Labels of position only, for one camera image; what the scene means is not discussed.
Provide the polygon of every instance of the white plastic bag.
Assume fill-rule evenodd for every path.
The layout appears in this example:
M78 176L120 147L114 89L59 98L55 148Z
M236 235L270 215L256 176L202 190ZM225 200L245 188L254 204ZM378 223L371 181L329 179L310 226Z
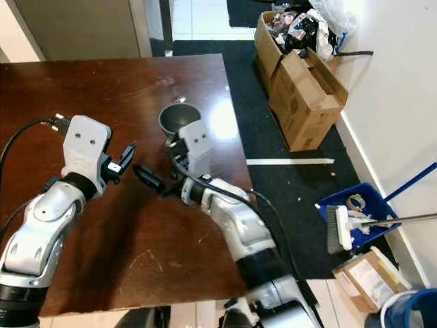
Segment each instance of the white plastic bag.
M346 9L345 3L349 1L356 0L309 0L339 38L352 35L358 27L356 13Z

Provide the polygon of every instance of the white wall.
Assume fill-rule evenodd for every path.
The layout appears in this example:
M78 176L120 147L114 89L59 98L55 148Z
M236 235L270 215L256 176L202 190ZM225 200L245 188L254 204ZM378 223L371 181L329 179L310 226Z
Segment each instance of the white wall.
M375 54L343 59L337 75L350 96L337 126L359 176L390 193L437 161L437 3L359 2L360 27L343 50ZM433 172L396 197L392 206L399 216L434 213L436 194ZM400 236L419 261L425 285L437 287L437 220L404 224ZM397 247L401 266L408 266L401 258L405 249Z
M6 0L0 0L0 47L12 63L40 60Z

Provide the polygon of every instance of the white baseboard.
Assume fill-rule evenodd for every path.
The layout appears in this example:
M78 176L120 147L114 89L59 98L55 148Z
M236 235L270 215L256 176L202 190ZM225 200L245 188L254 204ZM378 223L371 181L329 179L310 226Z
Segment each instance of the white baseboard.
M383 189L378 176L373 170L373 167L371 166L371 163L355 135L344 111L337 120L336 127L360 181L370 183L380 192L382 197L386 197L387 194ZM413 285L414 288L429 288L429 280L411 247L403 228L399 227L388 233L386 235L386 240L389 243L396 261L399 263L399 269L403 276Z

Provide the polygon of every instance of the blue broom handle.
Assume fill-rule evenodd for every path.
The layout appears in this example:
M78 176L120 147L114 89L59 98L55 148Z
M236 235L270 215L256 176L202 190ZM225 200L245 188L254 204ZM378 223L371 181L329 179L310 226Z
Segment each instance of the blue broom handle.
M437 162L432 163L430 166L428 166L426 169L424 169L421 173L417 174L413 179L408 181L406 184L403 184L398 189L396 189L394 192L392 192L390 195L385 197L384 201L389 202L394 197L399 195L402 191L404 191L408 187L411 187L414 183L416 183L417 181L419 181L420 179L422 179L423 177L425 177L426 175L428 175L429 173L434 171L436 168L437 168Z

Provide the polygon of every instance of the white tile floor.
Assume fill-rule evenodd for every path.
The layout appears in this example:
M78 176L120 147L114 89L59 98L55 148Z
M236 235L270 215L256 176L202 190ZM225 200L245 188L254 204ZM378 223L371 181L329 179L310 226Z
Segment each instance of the white tile floor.
M175 0L174 40L253 40L254 34L255 29L229 26L226 0ZM309 280L309 285L319 301L318 313L325 328L364 327L367 315L354 307L334 279ZM41 327L114 328L125 313L126 310L120 310L41 318ZM223 313L223 301L176 304L171 308L170 325L171 328L216 328Z

